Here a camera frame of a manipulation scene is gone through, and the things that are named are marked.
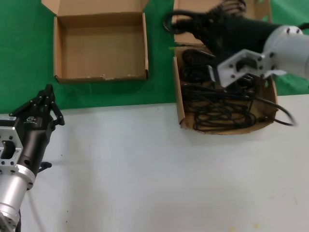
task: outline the black cable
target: black cable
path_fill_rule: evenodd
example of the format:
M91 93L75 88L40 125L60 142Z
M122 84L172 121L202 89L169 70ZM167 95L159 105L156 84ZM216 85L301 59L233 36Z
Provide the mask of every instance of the black cable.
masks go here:
M252 127L258 122L269 119L269 116L256 118L251 113L254 101L282 110L292 123L275 118L274 121L286 126L295 125L293 116L286 109L257 97L261 90L257 82L259 77L247 74L226 89L216 89L206 68L212 65L215 56L200 50L187 49L183 52L182 59L184 65L180 68L180 77L185 82L194 83L182 86L182 97L185 111L194 114L195 130L202 132L237 130ZM206 87L206 83L210 83L211 87Z
M165 15L163 19L163 28L171 34L182 34L190 32L196 22L213 20L214 17L225 13L231 16L244 16L247 11L247 5L244 0L223 0L221 4L211 9L208 13L197 13L185 10L175 10ZM176 23L171 23L174 16L186 16L190 19L181 19Z
M260 101L282 110L292 123L282 122L277 119L273 119L274 121L286 126L296 124L293 116L282 106L259 98L253 92L229 93L223 89L183 85L182 96L185 111L194 114L195 123L193 128L197 131L216 132L244 129L270 118L270 116L256 118L251 113L254 101Z

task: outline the metal mounting plate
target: metal mounting plate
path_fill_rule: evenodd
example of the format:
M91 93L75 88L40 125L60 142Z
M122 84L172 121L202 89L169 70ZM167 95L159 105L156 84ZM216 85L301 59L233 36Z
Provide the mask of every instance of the metal mounting plate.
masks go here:
M12 141L15 144L15 153L11 159L1 159L4 145L3 141ZM23 150L23 145L19 139L18 133L15 127L0 127L0 166L16 166L20 154Z

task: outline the white table surface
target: white table surface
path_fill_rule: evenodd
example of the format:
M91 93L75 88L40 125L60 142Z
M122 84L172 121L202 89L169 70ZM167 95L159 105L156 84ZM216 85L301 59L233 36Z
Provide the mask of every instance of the white table surface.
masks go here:
M22 232L308 232L309 95L279 103L298 127L233 136L180 129L175 104L63 111Z

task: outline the open cardboard box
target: open cardboard box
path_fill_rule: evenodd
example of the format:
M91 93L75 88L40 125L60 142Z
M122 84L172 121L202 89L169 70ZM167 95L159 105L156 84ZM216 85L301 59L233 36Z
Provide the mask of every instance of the open cardboard box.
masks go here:
M146 80L147 0L42 0L56 16L54 75L61 84Z
M220 0L175 0L176 9L182 10L190 10L190 11L208 11L214 6L218 5ZM259 0L246 0L248 4L247 17L255 18L255 19L267 19L271 20L271 9L269 0L259 1ZM175 47L175 57L173 61L174 67L174 81L175 81L175 89L176 89L176 101L177 101L177 113L178 113L178 121L182 128L193 130L193 126L195 123L194 114L187 113L184 110L183 99L181 93L181 86L186 82L180 79L180 67L183 66L182 53L187 49L198 49L203 50L207 53L210 51L201 43L200 40L196 40L192 34L186 33L182 35L176 35L175 41L179 44L190 44L191 46L182 46ZM276 86L273 79L264 81L261 80L261 92L259 93L259 97L262 97L266 100L272 101L277 104L277 91ZM276 116L277 109L266 105L264 103L254 101L251 112L257 117L267 116L267 121L259 122L253 127L239 130L231 130L231 131L223 131L223 132L210 132L212 134L246 134L252 131L257 131L262 129L269 124L274 122L274 118Z

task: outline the green background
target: green background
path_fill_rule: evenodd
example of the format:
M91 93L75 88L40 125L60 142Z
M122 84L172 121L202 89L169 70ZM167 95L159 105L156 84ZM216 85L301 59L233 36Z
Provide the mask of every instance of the green background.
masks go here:
M299 25L309 21L307 0L272 0L273 21ZM53 77L53 14L40 0L0 1L0 113L54 85L61 109L175 102L172 77L173 36L161 21L173 0L150 0L145 9L149 80L59 85ZM309 93L309 83L287 75L276 80L279 95Z

